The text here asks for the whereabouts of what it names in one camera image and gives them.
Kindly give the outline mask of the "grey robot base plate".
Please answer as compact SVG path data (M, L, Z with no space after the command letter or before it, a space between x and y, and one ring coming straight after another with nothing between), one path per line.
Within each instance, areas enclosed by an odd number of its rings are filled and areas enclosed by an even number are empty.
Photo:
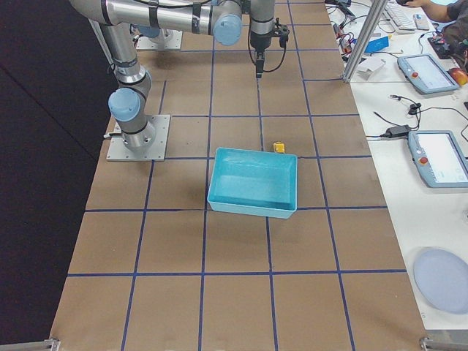
M145 115L146 128L137 134L121 131L118 123L105 137L110 139L109 162L146 162L165 160L171 115Z

